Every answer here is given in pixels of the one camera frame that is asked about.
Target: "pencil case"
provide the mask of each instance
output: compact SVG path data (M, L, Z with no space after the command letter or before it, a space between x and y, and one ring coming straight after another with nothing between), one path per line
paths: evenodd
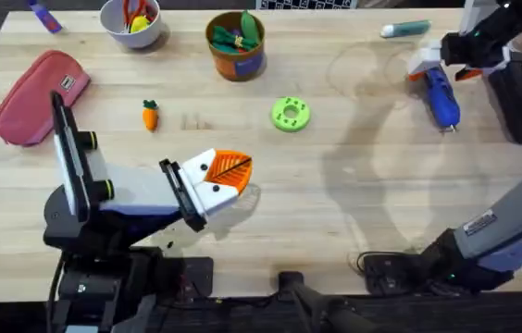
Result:
M0 137L22 146L41 142L53 128L50 92L71 106L89 82L70 55L55 50L39 55L0 104Z

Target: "black mount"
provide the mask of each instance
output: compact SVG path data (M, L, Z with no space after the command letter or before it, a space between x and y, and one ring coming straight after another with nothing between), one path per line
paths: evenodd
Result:
M342 296L322 295L305 286L300 272L278 275L281 301L293 301L307 333L403 333L403 329L366 320L353 301Z

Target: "orange carrot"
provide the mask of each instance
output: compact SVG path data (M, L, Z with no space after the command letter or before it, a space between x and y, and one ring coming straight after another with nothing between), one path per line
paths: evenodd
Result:
M150 131L155 131L158 126L158 105L155 101L143 101L143 124Z

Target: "yellow object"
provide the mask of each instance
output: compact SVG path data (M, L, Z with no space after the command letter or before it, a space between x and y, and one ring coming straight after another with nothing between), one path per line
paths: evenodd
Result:
M134 18L133 22L131 23L130 33L142 31L148 28L148 25L150 25L150 21L148 18L146 18L146 16L139 16Z

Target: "toy vegetable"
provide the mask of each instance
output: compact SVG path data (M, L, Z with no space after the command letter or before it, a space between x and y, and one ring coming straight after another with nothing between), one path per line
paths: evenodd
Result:
M220 26L214 26L212 43L220 43L230 45L232 47L236 46L238 48L244 49L245 51L251 51L257 46L255 41L243 38L241 36L235 36Z
M150 131L155 131L158 126L158 105L155 101L143 101L143 124Z

